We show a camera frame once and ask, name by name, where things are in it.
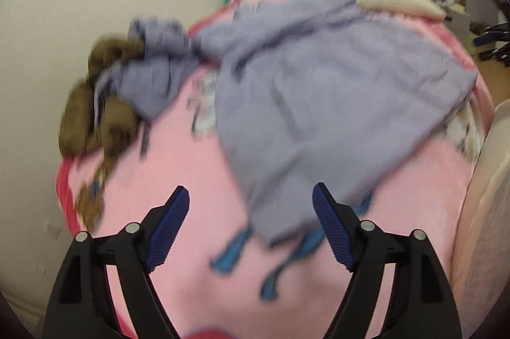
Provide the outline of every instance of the pink mattress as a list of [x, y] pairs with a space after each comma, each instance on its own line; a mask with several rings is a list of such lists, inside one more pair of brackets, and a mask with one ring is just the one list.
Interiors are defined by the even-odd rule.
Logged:
[[[214, 18], [228, 18], [228, 13], [227, 9]], [[476, 69], [442, 24], [398, 18], [449, 49], [466, 68]], [[199, 68], [172, 108], [154, 124], [144, 160], [139, 159], [140, 140], [125, 153], [106, 186], [105, 214], [94, 235], [117, 233], [127, 223], [141, 221], [149, 209], [164, 204], [175, 187], [183, 185], [190, 193], [189, 214], [165, 264], [151, 274], [181, 337], [214, 328], [238, 339], [323, 337], [350, 280], [350, 273], [335, 261], [327, 243], [311, 258], [285, 270], [279, 297], [272, 302], [259, 299], [261, 285], [299, 240], [269, 250], [254, 238], [231, 275], [222, 276], [210, 268], [210, 260], [247, 223], [242, 197], [213, 128], [214, 95], [208, 87], [214, 82], [211, 70]], [[481, 77], [470, 104], [484, 136], [493, 107]], [[57, 193], [73, 234], [83, 229], [73, 210], [74, 201], [83, 183], [92, 179], [101, 157], [97, 153], [67, 160], [59, 172]], [[435, 135], [378, 186], [364, 218], [397, 234], [423, 229], [449, 275], [456, 227], [472, 173], [473, 163], [457, 150], [455, 142]], [[382, 327], [391, 277], [392, 269], [388, 269], [368, 337], [377, 335]], [[109, 280], [123, 331], [135, 337], [114, 268], [109, 268]]]

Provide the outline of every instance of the beige wall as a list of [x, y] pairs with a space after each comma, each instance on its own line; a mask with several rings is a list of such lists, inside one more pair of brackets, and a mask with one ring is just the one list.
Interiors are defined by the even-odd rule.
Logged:
[[57, 132], [94, 39], [134, 15], [185, 24], [221, 0], [0, 0], [0, 288], [43, 308], [69, 242], [55, 199]]

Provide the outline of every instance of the black robotic device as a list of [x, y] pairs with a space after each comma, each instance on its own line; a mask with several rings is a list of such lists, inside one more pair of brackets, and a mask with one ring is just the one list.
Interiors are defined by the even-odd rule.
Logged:
[[[335, 202], [318, 184], [313, 202], [337, 260], [353, 273], [324, 339], [364, 339], [384, 266], [396, 263], [384, 339], [461, 339], [460, 321], [446, 275], [426, 234], [384, 233]], [[73, 240], [50, 298], [43, 339], [126, 338], [119, 328], [106, 265], [116, 265], [127, 309], [139, 339], [178, 339], [149, 273], [162, 264], [189, 208], [179, 186], [167, 203], [117, 235]]]

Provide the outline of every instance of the ribbed blue rubber pad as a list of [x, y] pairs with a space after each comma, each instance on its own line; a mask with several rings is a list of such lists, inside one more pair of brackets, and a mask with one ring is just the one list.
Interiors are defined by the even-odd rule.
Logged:
[[340, 264], [352, 271], [355, 260], [351, 252], [351, 239], [319, 185], [314, 187], [313, 204], [322, 229], [330, 243], [333, 254]]
[[149, 240], [149, 252], [145, 260], [147, 272], [151, 273], [158, 265], [165, 262], [180, 226], [188, 214], [189, 207], [189, 193], [183, 188], [152, 233]]

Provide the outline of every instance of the bed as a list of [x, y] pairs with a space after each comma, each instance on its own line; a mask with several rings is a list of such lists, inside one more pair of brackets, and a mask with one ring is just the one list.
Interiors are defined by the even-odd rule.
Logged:
[[[204, 25], [229, 19], [235, 6], [256, 6], [259, 1], [232, 0], [225, 9], [199, 21], [190, 31], [197, 32]], [[398, 19], [449, 50], [465, 68], [476, 70], [472, 59], [441, 23], [401, 15], [384, 17]], [[261, 283], [289, 255], [296, 241], [269, 250], [254, 239], [246, 245], [242, 259], [230, 275], [210, 269], [210, 261], [246, 222], [239, 188], [214, 132], [214, 117], [211, 117], [214, 81], [215, 72], [207, 67], [199, 68], [180, 91], [172, 109], [154, 124], [152, 150], [146, 159], [139, 159], [140, 140], [124, 154], [106, 186], [105, 214], [95, 235], [109, 235], [126, 223], [139, 221], [149, 209], [164, 203], [175, 186], [183, 185], [191, 194], [190, 213], [167, 262], [151, 276], [180, 335], [186, 337], [220, 328], [240, 339], [322, 337], [349, 280], [348, 272], [336, 264], [327, 245], [322, 245], [308, 260], [285, 271], [279, 283], [279, 297], [270, 303], [259, 299]], [[488, 234], [485, 229], [489, 222], [494, 219], [501, 225], [505, 222], [509, 209], [501, 201], [504, 194], [497, 188], [506, 181], [503, 178], [491, 181], [492, 192], [484, 198], [482, 207], [480, 200], [486, 192], [488, 179], [483, 172], [488, 170], [484, 159], [492, 159], [492, 153], [487, 150], [480, 154], [481, 144], [472, 144], [466, 141], [465, 135], [456, 133], [456, 129], [470, 124], [472, 129], [478, 130], [473, 139], [482, 136], [483, 140], [492, 122], [492, 111], [488, 90], [479, 77], [469, 109], [448, 124], [449, 130], [430, 138], [378, 186], [364, 216], [385, 231], [409, 234], [419, 227], [428, 233], [450, 276], [465, 337], [469, 337], [489, 313], [508, 279], [510, 268], [507, 261], [500, 260], [498, 271], [492, 274], [490, 285], [486, 285], [487, 271], [480, 265], [480, 257], [483, 257], [480, 251], [491, 252], [491, 259], [509, 257], [504, 231], [491, 234], [493, 238], [484, 237]], [[486, 145], [501, 142], [504, 123], [501, 118], [506, 118], [506, 112], [504, 109], [498, 112], [499, 132], [491, 131]], [[59, 171], [57, 193], [73, 234], [83, 230], [74, 211], [77, 193], [83, 182], [92, 179], [101, 156], [97, 153], [83, 159], [67, 159]], [[479, 167], [465, 204], [479, 156]], [[489, 163], [491, 168], [506, 176], [503, 160]], [[494, 202], [496, 198], [500, 200], [498, 203]], [[473, 225], [478, 231], [470, 232]], [[385, 273], [368, 337], [376, 335], [381, 328], [391, 290], [391, 273], [391, 269]], [[112, 269], [109, 277], [119, 322], [126, 335], [135, 337], [118, 278]], [[482, 294], [484, 303], [478, 305], [474, 298]]]

